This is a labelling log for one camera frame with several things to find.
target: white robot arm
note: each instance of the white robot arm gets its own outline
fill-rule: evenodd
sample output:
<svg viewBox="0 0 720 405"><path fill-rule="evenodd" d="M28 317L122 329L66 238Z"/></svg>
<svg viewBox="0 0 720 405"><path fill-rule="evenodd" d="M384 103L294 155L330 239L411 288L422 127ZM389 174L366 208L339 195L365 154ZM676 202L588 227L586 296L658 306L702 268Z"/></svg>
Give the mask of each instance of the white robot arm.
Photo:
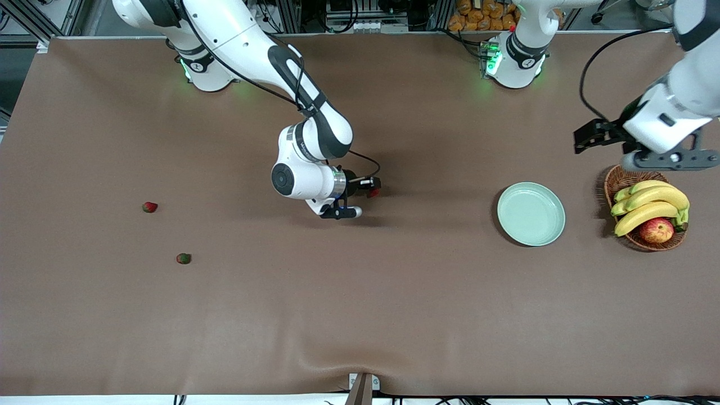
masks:
<svg viewBox="0 0 720 405"><path fill-rule="evenodd" d="M677 0L675 36L686 52L620 118L602 117L575 131L575 153L625 142L628 170L703 170L720 154L701 149L701 127L720 116L720 0ZM680 146L689 135L690 149Z"/></svg>
<svg viewBox="0 0 720 405"><path fill-rule="evenodd" d="M113 5L128 24L167 36L199 89L217 91L241 79L296 104L305 119L280 133L271 173L275 190L305 200L321 218L362 214L347 205L347 197L357 190L374 194L379 179L323 163L350 151L350 124L305 73L300 53L268 38L241 0L216 0L212 6L204 0L113 0ZM260 83L279 87L289 98Z"/></svg>
<svg viewBox="0 0 720 405"><path fill-rule="evenodd" d="M503 32L489 40L498 44L485 73L511 89L529 85L540 74L545 53L559 26L554 9L585 7L601 0L513 0L521 18L514 32Z"/></svg>

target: red strawberry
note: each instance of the red strawberry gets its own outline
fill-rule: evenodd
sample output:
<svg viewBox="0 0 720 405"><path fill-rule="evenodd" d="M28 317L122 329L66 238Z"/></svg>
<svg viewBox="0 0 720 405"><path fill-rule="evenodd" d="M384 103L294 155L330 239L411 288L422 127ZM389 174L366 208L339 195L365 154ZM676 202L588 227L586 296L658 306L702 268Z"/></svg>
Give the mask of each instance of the red strawberry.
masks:
<svg viewBox="0 0 720 405"><path fill-rule="evenodd" d="M143 211L151 214L157 211L158 205L154 202L147 201L145 204L143 204Z"/></svg>
<svg viewBox="0 0 720 405"><path fill-rule="evenodd" d="M192 255L190 253L180 253L175 257L175 261L180 264L188 264L192 260Z"/></svg>

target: brown tablecloth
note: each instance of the brown tablecloth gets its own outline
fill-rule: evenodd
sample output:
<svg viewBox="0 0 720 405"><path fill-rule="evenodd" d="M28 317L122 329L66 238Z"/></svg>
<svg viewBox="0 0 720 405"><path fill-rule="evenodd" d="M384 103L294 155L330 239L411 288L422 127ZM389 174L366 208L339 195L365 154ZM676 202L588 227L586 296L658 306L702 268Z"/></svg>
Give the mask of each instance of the brown tablecloth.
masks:
<svg viewBox="0 0 720 405"><path fill-rule="evenodd" d="M573 154L580 70L610 38L558 35L522 90L442 35L292 39L382 163L356 221L274 191L292 106L196 90L161 40L52 41L0 147L0 393L336 391L368 371L405 395L720 394L720 172L670 175L692 227L644 254L595 195L620 147ZM615 117L680 57L666 34L614 45L588 98ZM562 199L547 247L493 219L520 181Z"/></svg>

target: wicker basket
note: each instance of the wicker basket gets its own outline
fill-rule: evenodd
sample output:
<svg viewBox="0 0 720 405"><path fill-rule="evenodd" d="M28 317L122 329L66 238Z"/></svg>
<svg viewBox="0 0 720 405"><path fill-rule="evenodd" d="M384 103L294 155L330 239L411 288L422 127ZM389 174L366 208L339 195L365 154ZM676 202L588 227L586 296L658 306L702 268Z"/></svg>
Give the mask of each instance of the wicker basket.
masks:
<svg viewBox="0 0 720 405"><path fill-rule="evenodd" d="M618 191L645 180L660 180L662 182L668 182L667 178L659 172L626 172L620 166L612 168L605 177L604 184L605 198L608 201L609 207L613 206L613 198ZM625 235L625 237L630 240L630 242L644 250L651 252L663 252L665 250L674 249L680 245L683 240L685 240L686 234L687 231L676 231L675 235L673 235L669 241L661 244L650 244L642 240L637 229L633 229L630 233Z"/></svg>

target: round plate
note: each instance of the round plate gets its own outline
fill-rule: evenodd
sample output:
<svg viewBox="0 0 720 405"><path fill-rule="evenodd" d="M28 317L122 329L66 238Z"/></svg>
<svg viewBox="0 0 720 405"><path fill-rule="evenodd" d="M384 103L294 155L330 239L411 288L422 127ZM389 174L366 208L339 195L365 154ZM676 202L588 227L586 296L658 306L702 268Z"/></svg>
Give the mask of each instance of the round plate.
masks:
<svg viewBox="0 0 720 405"><path fill-rule="evenodd" d="M511 238L528 246L543 246L562 233L565 209L549 188L523 182L511 185L500 196L498 219Z"/></svg>

